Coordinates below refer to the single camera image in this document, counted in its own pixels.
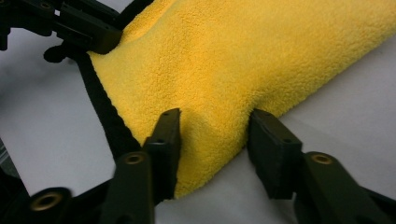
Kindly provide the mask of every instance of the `white surface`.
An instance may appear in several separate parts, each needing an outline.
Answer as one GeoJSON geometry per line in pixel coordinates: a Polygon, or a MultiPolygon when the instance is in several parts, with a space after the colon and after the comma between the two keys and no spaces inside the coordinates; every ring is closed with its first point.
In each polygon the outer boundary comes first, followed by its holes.
{"type": "MultiPolygon", "coordinates": [[[[124,3],[114,4],[120,10],[124,3]]],[[[75,64],[50,64],[59,44],[13,30],[0,52],[0,136],[31,194],[75,194],[109,179],[114,162],[75,64]]],[[[396,199],[396,37],[352,65],[281,120],[304,151],[338,158],[358,182],[396,199]]],[[[156,223],[295,223],[271,202],[243,151],[205,187],[156,208],[156,223]]]]}

